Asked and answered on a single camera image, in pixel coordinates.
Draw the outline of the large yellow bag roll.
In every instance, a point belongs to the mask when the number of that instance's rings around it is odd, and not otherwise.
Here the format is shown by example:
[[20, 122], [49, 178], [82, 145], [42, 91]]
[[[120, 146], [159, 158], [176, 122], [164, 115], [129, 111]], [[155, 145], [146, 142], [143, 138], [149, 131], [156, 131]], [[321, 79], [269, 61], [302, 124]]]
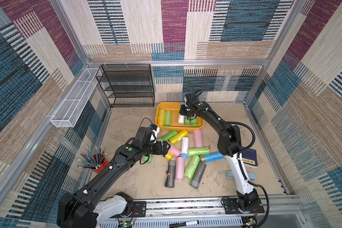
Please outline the large yellow bag roll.
[[166, 114], [165, 109], [159, 110], [158, 117], [157, 117], [157, 123], [159, 126], [164, 126], [165, 114]]

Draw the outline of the dark grey roll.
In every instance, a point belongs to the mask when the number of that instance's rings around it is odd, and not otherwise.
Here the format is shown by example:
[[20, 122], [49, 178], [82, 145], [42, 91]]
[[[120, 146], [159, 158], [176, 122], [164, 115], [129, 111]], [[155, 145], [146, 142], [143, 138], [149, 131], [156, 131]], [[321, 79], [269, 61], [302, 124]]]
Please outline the dark grey roll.
[[168, 163], [167, 177], [165, 180], [166, 188], [174, 188], [175, 183], [175, 172], [176, 172], [176, 161], [170, 160]]

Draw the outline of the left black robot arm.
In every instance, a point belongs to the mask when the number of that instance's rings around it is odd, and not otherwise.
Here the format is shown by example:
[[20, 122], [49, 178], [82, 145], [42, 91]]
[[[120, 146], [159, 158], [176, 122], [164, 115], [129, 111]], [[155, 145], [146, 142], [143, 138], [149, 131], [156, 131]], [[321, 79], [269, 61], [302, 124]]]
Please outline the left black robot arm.
[[111, 186], [143, 157], [166, 155], [171, 146], [160, 142], [160, 128], [152, 124], [140, 127], [136, 136], [119, 146], [109, 164], [88, 184], [74, 194], [64, 194], [59, 200], [57, 225], [60, 228], [98, 228], [116, 215], [130, 215], [133, 198], [124, 192], [102, 200]]

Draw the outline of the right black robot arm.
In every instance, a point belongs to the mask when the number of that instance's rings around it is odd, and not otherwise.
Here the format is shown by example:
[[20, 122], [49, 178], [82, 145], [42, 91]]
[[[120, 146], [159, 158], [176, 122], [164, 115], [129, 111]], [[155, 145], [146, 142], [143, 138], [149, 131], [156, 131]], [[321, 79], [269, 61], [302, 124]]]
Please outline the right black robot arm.
[[[218, 133], [217, 148], [224, 155], [229, 163], [237, 187], [238, 209], [243, 213], [254, 211], [261, 204], [256, 187], [261, 188], [266, 201], [267, 208], [265, 216], [269, 215], [270, 204], [268, 194], [265, 188], [260, 184], [254, 184], [246, 174], [246, 168], [243, 163], [242, 153], [249, 149], [256, 140], [256, 135], [251, 127], [244, 123], [223, 120], [209, 104], [199, 100], [185, 100], [181, 105], [180, 114], [187, 117], [198, 116], [206, 121]], [[240, 129], [243, 126], [247, 128], [252, 135], [252, 141], [246, 147], [242, 147]]]

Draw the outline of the thin dark green roll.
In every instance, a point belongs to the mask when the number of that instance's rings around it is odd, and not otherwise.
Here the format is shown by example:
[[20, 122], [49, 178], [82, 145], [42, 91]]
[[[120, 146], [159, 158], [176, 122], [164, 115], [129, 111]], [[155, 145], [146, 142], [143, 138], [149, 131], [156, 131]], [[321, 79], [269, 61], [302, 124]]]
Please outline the thin dark green roll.
[[187, 116], [184, 117], [184, 125], [185, 126], [190, 126], [191, 125], [191, 121], [188, 119]]

